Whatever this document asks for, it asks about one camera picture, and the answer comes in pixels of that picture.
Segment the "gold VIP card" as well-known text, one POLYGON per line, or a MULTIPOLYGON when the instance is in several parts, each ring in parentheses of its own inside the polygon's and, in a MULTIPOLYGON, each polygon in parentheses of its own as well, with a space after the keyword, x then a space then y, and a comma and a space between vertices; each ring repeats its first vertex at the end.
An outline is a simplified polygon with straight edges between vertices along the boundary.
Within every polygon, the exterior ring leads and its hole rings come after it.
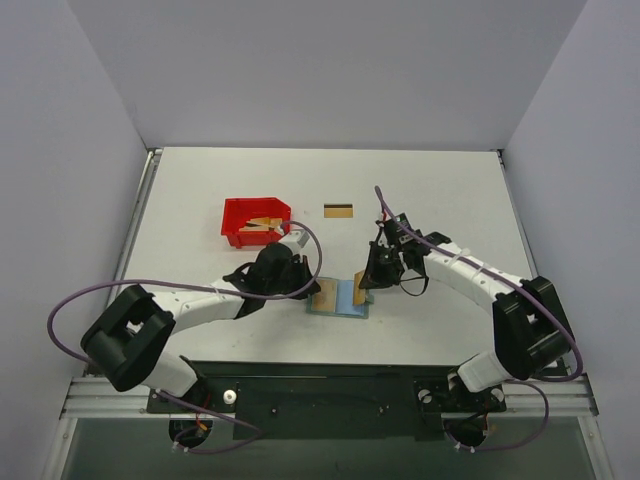
POLYGON ((338 281, 321 278, 318 280, 320 291, 311 299, 311 308, 316 312, 333 313, 337 304, 338 281))
POLYGON ((353 279, 353 305, 361 306, 370 302, 370 295, 367 289, 360 286, 361 281, 364 279, 365 271, 361 270, 354 275, 353 279))

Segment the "gold card with magnetic stripe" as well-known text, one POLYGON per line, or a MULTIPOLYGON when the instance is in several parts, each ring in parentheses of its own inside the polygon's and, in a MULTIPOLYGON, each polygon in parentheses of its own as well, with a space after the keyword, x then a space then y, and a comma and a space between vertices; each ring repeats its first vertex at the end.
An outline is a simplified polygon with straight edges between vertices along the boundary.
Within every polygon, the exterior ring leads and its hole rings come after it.
POLYGON ((348 219, 354 217, 354 206, 352 204, 329 204, 325 203, 323 215, 327 219, 348 219))

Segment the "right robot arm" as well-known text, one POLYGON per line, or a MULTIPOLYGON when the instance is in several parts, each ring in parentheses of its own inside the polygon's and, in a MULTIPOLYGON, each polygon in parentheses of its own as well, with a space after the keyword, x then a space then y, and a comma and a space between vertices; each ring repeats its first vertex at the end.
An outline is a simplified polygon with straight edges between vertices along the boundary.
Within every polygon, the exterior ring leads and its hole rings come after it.
POLYGON ((440 232, 412 231, 404 214, 376 225, 361 289, 401 286, 405 273, 413 271, 424 287, 430 281, 444 284, 491 317, 493 347, 463 362, 447 383, 453 406, 468 409, 490 387, 540 377, 573 350, 575 338, 548 279, 520 278, 490 267, 440 232))

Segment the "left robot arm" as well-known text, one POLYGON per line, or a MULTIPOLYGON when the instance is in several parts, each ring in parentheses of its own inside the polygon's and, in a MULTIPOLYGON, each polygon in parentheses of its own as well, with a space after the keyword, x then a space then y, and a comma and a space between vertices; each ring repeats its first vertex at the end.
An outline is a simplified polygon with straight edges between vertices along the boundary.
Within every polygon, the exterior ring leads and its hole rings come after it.
POLYGON ((163 390, 181 410, 200 408, 206 388, 184 356, 167 351, 169 338, 217 320, 236 320, 274 296, 305 300, 321 287, 306 256, 271 243, 253 262, 203 291, 149 292, 139 284, 121 291, 81 339, 84 353, 119 392, 144 385, 163 390))

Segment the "gold card inside bin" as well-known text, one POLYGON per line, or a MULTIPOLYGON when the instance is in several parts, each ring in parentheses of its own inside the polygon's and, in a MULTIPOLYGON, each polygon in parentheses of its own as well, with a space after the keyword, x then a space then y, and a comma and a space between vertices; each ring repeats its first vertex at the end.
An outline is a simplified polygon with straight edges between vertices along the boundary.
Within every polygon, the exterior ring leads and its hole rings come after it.
POLYGON ((279 217, 257 217, 249 219, 239 229, 240 232, 273 232, 280 228, 282 219, 279 217))

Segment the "red plastic bin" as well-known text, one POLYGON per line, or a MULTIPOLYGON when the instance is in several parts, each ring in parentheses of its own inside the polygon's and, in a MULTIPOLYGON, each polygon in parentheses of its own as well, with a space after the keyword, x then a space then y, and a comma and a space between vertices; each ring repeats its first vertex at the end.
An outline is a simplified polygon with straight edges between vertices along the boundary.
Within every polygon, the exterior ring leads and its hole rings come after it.
POLYGON ((291 213, 291 207, 276 197, 227 198, 221 235, 236 249, 266 246, 289 232, 288 226, 280 226, 291 213))

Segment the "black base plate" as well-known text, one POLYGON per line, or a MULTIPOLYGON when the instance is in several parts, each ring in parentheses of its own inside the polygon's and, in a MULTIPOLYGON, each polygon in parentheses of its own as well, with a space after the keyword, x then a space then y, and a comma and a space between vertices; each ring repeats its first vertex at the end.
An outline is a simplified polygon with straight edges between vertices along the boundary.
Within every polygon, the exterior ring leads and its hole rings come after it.
POLYGON ((232 414, 274 440, 412 437, 435 440, 442 417, 478 429, 503 412, 498 386, 471 393, 450 366, 197 361, 186 401, 232 414))

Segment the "aluminium frame rail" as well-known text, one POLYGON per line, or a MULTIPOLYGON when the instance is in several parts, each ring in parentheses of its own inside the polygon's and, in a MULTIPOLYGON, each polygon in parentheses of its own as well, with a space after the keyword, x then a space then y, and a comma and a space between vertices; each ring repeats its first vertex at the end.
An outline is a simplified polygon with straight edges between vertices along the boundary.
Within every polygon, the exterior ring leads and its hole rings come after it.
MULTIPOLYGON (((551 417, 591 417, 599 414, 588 378, 563 383, 534 383, 547 396, 551 417)), ((543 400, 523 385, 503 387, 506 410, 492 416, 537 418, 543 415, 543 400)), ((149 389, 138 386, 129 392, 116 391, 102 377, 78 377, 71 381, 61 416, 68 419, 142 419, 153 415, 146 410, 149 389)))

